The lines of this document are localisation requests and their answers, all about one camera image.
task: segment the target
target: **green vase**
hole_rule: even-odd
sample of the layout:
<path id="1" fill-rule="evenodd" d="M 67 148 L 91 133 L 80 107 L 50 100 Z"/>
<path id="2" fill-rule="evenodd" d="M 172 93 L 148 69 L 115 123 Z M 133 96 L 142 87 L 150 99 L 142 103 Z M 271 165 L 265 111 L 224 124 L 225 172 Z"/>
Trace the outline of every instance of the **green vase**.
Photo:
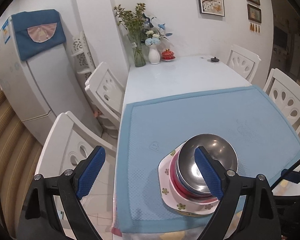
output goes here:
<path id="1" fill-rule="evenodd" d="M 142 45 L 141 45 L 141 33 L 128 34 L 128 38 L 131 42 L 134 65 L 136 67 L 142 67 L 146 64 L 145 58 L 142 55 Z"/>

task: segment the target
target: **stacked bowls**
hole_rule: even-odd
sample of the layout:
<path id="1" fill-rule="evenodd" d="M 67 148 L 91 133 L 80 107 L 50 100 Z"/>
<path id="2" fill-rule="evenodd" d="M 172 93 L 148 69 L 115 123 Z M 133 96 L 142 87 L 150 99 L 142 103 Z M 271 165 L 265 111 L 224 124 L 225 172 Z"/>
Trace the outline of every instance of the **stacked bowls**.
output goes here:
<path id="1" fill-rule="evenodd" d="M 220 161 L 226 170 L 238 170 L 238 158 L 233 147 L 214 134 L 199 134 L 187 140 L 170 163 L 170 180 L 177 192 L 186 199 L 205 202 L 213 196 L 195 161 L 194 151 L 203 146 L 210 156 Z"/>

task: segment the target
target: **flower vase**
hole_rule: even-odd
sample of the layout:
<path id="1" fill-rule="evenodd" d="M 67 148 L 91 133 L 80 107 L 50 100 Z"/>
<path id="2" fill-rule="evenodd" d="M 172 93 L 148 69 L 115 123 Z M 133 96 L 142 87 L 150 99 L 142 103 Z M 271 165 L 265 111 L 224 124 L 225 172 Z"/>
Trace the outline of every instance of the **flower vase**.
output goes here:
<path id="1" fill-rule="evenodd" d="M 155 44 L 149 46 L 149 61 L 152 65 L 159 64 L 160 62 L 160 53 Z"/>
<path id="2" fill-rule="evenodd" d="M 145 58 L 142 55 L 141 47 L 141 33 L 128 34 L 128 38 L 131 42 L 133 56 L 134 56 L 134 65 L 136 67 L 142 67 L 146 64 Z"/>

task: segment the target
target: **screw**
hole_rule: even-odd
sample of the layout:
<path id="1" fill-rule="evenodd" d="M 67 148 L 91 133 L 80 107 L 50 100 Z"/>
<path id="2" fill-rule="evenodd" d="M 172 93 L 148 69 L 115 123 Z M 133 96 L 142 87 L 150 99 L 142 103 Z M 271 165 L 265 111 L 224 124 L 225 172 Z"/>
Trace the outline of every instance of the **screw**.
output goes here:
<path id="1" fill-rule="evenodd" d="M 263 174 L 259 174 L 259 175 L 258 175 L 258 179 L 260 179 L 260 180 L 265 180 L 266 177 L 265 177 Z"/>
<path id="2" fill-rule="evenodd" d="M 33 178 L 34 180 L 39 180 L 41 179 L 41 174 L 36 174 Z"/>
<path id="3" fill-rule="evenodd" d="M 233 170 L 227 170 L 227 174 L 230 177 L 233 177 L 235 175 L 235 172 Z"/>
<path id="4" fill-rule="evenodd" d="M 66 170 L 66 171 L 64 172 L 64 174 L 65 174 L 66 176 L 70 176 L 70 175 L 72 174 L 72 172 L 73 172 L 73 170 L 68 169 L 68 170 Z"/>

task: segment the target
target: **pink fabric appliqué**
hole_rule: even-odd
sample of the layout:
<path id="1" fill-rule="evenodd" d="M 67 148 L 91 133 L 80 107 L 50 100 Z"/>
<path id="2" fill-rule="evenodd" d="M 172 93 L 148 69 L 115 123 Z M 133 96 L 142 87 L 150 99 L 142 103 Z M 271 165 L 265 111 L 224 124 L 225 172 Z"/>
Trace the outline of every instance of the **pink fabric appliqué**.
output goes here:
<path id="1" fill-rule="evenodd" d="M 34 42 L 45 42 L 54 35 L 57 23 L 38 25 L 28 28 L 28 34 Z"/>

